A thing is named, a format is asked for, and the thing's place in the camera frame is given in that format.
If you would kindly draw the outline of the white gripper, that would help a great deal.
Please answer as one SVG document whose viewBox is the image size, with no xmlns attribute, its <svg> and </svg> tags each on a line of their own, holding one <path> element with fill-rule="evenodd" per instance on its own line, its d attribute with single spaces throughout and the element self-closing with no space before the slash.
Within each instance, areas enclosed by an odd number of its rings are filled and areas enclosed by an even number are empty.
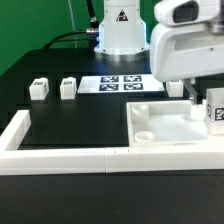
<svg viewBox="0 0 224 224">
<path fill-rule="evenodd" d="M 188 78 L 224 73 L 224 0 L 162 0 L 154 15 L 152 75 L 161 82 L 185 79 L 189 100 L 200 105 Z"/>
</svg>

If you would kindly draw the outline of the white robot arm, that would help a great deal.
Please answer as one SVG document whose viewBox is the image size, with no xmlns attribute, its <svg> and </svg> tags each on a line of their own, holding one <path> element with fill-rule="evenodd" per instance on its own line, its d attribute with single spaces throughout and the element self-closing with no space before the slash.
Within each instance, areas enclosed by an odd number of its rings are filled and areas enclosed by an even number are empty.
<svg viewBox="0 0 224 224">
<path fill-rule="evenodd" d="M 158 24 L 146 37 L 140 0 L 104 0 L 95 55 L 111 61 L 150 59 L 160 82 L 181 80 L 199 104 L 191 80 L 224 73 L 224 0 L 161 0 Z"/>
</svg>

